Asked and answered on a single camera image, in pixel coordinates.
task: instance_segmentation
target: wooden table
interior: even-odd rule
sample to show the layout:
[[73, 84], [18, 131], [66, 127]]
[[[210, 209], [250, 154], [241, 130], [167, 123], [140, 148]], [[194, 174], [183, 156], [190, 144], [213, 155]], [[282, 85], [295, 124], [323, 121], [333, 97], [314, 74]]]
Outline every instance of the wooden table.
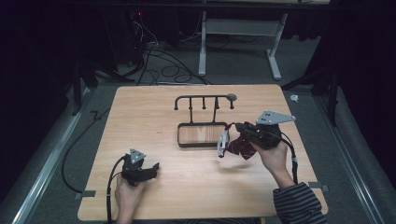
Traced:
[[[82, 199], [78, 210], [81, 220], [106, 220], [106, 185], [115, 162], [130, 148], [144, 152], [143, 168], [161, 164], [156, 179], [149, 181], [135, 219], [207, 218], [207, 217], [273, 217], [275, 180], [263, 167], [259, 155], [245, 161], [226, 153], [220, 159], [214, 147], [181, 148], [177, 144], [177, 125], [190, 121], [189, 100], [180, 95], [228, 94], [237, 100], [230, 109], [225, 98], [219, 98], [216, 121], [254, 123], [265, 110], [290, 115], [284, 95], [277, 85], [232, 86], [166, 86], [121, 87], [117, 90], [103, 137], [98, 148], [86, 190], [94, 197]], [[192, 99], [194, 122], [211, 121], [214, 100]], [[295, 146], [299, 160], [300, 182], [317, 182], [311, 163], [294, 122], [279, 124]], [[238, 136], [231, 129], [231, 139]], [[291, 170], [290, 155], [288, 169]], [[112, 183], [112, 216], [117, 217]], [[328, 207], [320, 189], [314, 189], [322, 204]]]

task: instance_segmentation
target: black sleeve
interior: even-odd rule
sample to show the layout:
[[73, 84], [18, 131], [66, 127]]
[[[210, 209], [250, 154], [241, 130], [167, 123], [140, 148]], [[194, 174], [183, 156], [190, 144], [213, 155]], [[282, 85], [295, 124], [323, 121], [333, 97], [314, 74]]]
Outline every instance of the black sleeve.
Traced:
[[275, 189], [274, 204], [282, 223], [327, 223], [320, 201], [305, 183]]

